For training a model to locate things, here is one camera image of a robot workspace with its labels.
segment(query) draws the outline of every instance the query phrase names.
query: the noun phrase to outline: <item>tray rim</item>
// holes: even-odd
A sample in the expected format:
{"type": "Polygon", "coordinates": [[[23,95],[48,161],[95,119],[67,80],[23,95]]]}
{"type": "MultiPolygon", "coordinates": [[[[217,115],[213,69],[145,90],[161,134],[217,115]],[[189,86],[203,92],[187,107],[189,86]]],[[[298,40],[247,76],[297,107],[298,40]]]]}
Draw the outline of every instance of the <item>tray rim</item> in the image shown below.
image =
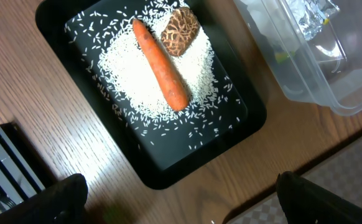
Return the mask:
{"type": "MultiPolygon", "coordinates": [[[[41,14],[43,13],[42,10],[44,10],[44,7],[49,7],[45,6],[47,4],[55,4],[55,1],[56,0],[44,0],[39,4],[35,13],[35,21],[37,27],[39,28],[45,40],[49,43],[52,50],[55,52],[56,56],[61,61],[69,75],[72,77],[73,81],[75,82],[83,96],[86,98],[87,102],[92,107],[97,117],[103,123],[104,127],[114,139],[121,152],[124,154],[126,159],[131,164],[132,168],[136,171],[137,175],[146,186],[156,190],[166,189],[167,187],[170,187],[171,185],[183,179],[193,171],[205,165],[207,162],[210,162],[217,156],[229,150],[231,147],[237,145],[253,133],[259,131],[264,125],[267,115],[264,103],[261,101],[259,95],[253,87],[253,84],[247,77],[246,71],[241,64],[240,59],[235,54],[233,46],[228,41],[228,37],[226,36],[226,33],[224,32],[222,26],[220,26],[220,23],[213,17],[213,14],[210,12],[210,10],[204,6],[204,0],[185,0],[185,2],[195,12],[199,21],[209,21],[210,30],[212,27],[214,27],[213,31],[210,32],[214,32],[216,34],[216,38],[219,37],[219,39],[210,40],[210,42],[212,43],[213,50],[215,51],[216,56],[218,57],[221,65],[223,66],[224,71],[228,74],[228,76],[230,76],[231,81],[234,83],[235,88],[241,96],[241,99],[244,101],[246,107],[248,108],[248,118],[243,123],[241,123],[241,125],[234,128],[232,131],[227,131],[222,136],[217,137],[211,143],[205,145],[205,147],[202,147],[199,150],[196,150],[195,152],[189,154],[188,156],[184,157],[167,169],[163,171],[153,169],[152,166],[154,167],[155,165],[152,161],[147,161],[147,159],[145,157],[142,157],[141,155],[133,155],[133,151],[135,152],[136,149],[130,150],[130,145],[132,145],[132,143],[129,141],[132,139],[127,139],[127,136],[124,136],[125,134],[122,133],[121,130],[116,130],[117,127],[120,129],[120,126],[114,125],[117,123],[113,121],[115,116],[113,116],[113,114],[108,114],[108,102],[101,95],[98,94],[98,89],[88,87],[88,85],[91,85],[92,83],[91,79],[85,75],[80,75],[79,73],[75,75],[74,73],[69,71],[69,66],[67,66],[65,63],[71,63],[73,64],[72,66],[75,66],[75,58],[68,58],[64,59],[63,61],[61,59],[61,56],[58,54],[58,48],[55,48],[56,43],[50,42],[47,39],[48,37],[44,35],[45,28],[41,26],[40,21],[41,14]],[[220,43],[221,55],[217,54],[218,49],[215,49],[213,42],[220,43]]],[[[97,2],[98,0],[77,1],[78,5],[75,6],[75,2],[72,2],[72,0],[61,1],[61,4],[64,4],[65,7],[61,7],[61,10],[58,10],[58,8],[56,8],[55,10],[57,18],[60,17],[60,13],[62,13],[61,16],[63,17],[63,20],[61,20],[63,21],[63,23],[59,24],[58,28],[62,30],[64,23],[71,19],[75,14],[77,14],[77,12],[72,9],[77,8],[77,10],[79,11],[85,10],[96,4],[97,2]]]]}

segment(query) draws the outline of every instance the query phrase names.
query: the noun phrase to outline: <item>aluminum foil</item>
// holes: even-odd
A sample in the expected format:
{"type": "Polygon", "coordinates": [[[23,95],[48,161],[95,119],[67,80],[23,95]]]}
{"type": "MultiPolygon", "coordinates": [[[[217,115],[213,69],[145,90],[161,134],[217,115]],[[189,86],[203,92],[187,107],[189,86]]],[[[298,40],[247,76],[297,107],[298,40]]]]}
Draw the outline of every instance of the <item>aluminum foil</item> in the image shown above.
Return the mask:
{"type": "Polygon", "coordinates": [[[286,0],[306,40],[313,39],[322,26],[340,11],[332,0],[286,0]]]}

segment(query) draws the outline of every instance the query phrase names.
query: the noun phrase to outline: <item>wooden table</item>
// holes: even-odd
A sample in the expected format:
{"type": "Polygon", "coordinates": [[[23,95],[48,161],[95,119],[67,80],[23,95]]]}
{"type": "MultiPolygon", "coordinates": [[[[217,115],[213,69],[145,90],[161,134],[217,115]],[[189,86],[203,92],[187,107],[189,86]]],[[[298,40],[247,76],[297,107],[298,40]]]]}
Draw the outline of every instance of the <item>wooden table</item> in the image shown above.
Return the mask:
{"type": "Polygon", "coordinates": [[[166,190],[148,189],[125,160],[36,27],[41,0],[0,0],[0,123],[16,120],[53,174],[80,172],[87,210],[108,223],[222,223],[268,193],[277,174],[304,170],[362,135],[352,117],[285,98],[232,0],[207,0],[267,106],[256,134],[166,190]]]}

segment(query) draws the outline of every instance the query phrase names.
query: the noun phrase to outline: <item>gray textured surface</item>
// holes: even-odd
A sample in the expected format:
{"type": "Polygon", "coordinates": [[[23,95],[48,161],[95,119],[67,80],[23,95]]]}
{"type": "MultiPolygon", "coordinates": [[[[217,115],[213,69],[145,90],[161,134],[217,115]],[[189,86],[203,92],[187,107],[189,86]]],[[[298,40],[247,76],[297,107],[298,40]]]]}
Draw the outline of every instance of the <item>gray textured surface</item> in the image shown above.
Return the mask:
{"type": "MultiPolygon", "coordinates": [[[[362,138],[303,175],[362,208],[362,138]]],[[[228,224],[287,223],[276,194],[240,214],[228,224]]]]}

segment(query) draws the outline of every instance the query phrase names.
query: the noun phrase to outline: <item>tray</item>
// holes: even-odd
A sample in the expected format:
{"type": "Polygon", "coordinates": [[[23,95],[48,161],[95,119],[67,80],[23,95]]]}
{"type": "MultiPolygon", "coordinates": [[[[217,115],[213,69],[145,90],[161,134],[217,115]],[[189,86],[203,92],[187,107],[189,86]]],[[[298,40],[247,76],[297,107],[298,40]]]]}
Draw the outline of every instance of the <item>tray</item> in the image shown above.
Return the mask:
{"type": "MultiPolygon", "coordinates": [[[[36,13],[36,23],[41,33],[138,176],[153,189],[164,189],[176,183],[259,130],[266,119],[264,105],[204,1],[185,3],[191,7],[209,37],[215,53],[213,73],[218,80],[214,85],[218,88],[218,96],[227,97],[227,102],[222,98],[215,108],[208,108],[204,112],[190,106],[190,113],[200,114],[197,118],[157,121],[148,126],[141,119],[131,121],[132,108],[128,100],[119,101],[122,96],[114,94],[113,87],[105,82],[97,66],[91,66],[91,61],[96,63],[99,60],[101,50],[92,49],[98,43],[93,43],[86,35],[88,32],[83,31],[92,22],[102,23],[104,29],[113,19],[124,19],[123,14],[117,11],[132,15],[134,11],[143,11],[150,2],[46,0],[36,13]],[[120,114],[119,108],[126,109],[129,116],[124,111],[120,114]]],[[[100,26],[94,27],[94,30],[94,34],[103,32],[100,26]]],[[[104,41],[109,39],[102,39],[99,46],[103,48],[104,41]]]]}

